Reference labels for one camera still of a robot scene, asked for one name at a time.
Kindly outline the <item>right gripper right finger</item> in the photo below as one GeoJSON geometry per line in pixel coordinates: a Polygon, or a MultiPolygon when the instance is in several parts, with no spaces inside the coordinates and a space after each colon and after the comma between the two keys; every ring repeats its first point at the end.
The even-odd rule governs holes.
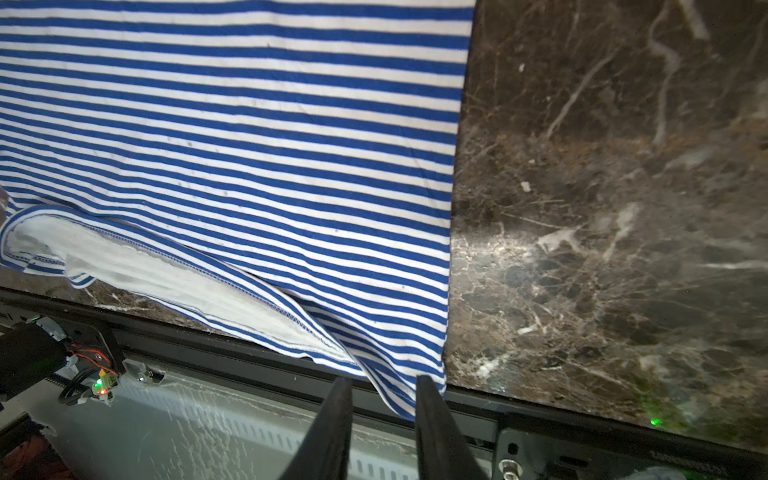
{"type": "Polygon", "coordinates": [[[417,378],[415,435],[418,472],[426,479],[487,479],[450,409],[429,376],[417,378]]]}

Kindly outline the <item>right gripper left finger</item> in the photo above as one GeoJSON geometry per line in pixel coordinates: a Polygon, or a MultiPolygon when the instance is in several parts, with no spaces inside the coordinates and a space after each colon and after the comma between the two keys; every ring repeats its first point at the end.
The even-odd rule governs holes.
{"type": "Polygon", "coordinates": [[[352,438],[352,381],[337,378],[281,480],[344,480],[352,438]]]}

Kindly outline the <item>blue white striped tank top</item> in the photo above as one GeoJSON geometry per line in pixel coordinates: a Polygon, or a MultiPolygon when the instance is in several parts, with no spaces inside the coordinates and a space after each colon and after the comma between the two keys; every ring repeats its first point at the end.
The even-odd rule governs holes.
{"type": "Polygon", "coordinates": [[[471,1],[5,1],[3,266],[444,388],[471,1]]]}

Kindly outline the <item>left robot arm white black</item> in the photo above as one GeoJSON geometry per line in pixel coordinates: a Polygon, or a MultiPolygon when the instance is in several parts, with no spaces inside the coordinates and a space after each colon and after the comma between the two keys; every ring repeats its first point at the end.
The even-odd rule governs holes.
{"type": "Polygon", "coordinates": [[[1,336],[1,401],[6,402],[63,368],[62,341],[34,323],[23,323],[1,336]]]}

